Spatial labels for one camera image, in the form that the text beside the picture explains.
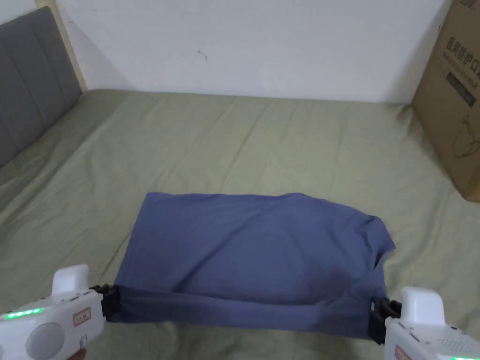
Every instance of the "folded shirt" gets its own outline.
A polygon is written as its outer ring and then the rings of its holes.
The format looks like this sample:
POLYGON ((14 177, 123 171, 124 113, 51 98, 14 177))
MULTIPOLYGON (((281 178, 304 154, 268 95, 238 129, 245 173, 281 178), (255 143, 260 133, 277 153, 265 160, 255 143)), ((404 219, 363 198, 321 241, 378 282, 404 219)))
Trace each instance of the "folded shirt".
POLYGON ((293 193, 149 193, 115 284, 115 322, 315 331, 366 338, 385 296, 383 222, 293 193))

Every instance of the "green indicator light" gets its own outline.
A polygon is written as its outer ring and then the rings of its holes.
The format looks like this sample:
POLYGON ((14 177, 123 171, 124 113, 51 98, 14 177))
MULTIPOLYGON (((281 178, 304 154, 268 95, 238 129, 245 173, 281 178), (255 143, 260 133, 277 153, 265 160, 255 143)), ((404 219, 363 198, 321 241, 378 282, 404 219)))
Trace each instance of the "green indicator light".
POLYGON ((34 309, 34 310, 27 310, 27 311, 20 311, 20 312, 13 312, 11 314, 8 314, 5 316, 5 319, 15 319, 17 317, 25 316, 25 315, 30 315, 30 314, 36 314, 39 312, 42 312, 43 309, 34 309))

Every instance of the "bed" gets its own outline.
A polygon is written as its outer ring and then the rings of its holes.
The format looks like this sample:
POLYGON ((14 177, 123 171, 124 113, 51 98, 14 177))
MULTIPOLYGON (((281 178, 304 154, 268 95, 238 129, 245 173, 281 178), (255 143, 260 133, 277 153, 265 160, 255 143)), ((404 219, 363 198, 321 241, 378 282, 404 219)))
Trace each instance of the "bed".
MULTIPOLYGON (((92 285, 112 283, 147 192, 302 192, 379 216, 397 246, 385 265, 390 296, 408 285, 433 288, 447 320, 480 338, 480 205, 454 189, 409 106, 81 93, 49 10, 12 23, 0 26, 0 71, 13 64, 19 75, 0 85, 0 312, 48 295, 64 266, 86 263, 92 285), (12 48, 12 26, 42 51, 12 48), (60 92, 41 91, 39 78, 60 92), (23 96, 18 106, 6 105, 11 89, 23 96)), ((382 357, 368 341, 170 323, 108 324, 87 355, 382 357)))

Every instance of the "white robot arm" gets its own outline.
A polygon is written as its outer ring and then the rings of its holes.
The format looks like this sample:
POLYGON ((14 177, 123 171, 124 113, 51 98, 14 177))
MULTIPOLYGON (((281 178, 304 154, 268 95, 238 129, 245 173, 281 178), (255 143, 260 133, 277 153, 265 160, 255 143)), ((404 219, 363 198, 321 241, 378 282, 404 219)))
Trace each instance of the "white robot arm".
POLYGON ((66 360, 120 310, 116 287, 88 287, 88 266, 60 269, 52 294, 0 315, 0 360, 66 360))
POLYGON ((402 303, 373 299, 368 333, 385 360, 480 359, 480 344, 445 323, 442 298, 425 288, 403 288, 402 303))

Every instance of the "gray upholstered headboard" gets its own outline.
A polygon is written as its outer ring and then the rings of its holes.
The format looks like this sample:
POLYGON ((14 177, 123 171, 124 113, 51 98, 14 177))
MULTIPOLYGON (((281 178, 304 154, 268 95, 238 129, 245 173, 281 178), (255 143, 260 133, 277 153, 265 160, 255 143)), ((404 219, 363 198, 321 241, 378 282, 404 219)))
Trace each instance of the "gray upholstered headboard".
POLYGON ((0 167, 38 139, 81 94, 50 8, 0 25, 0 167))

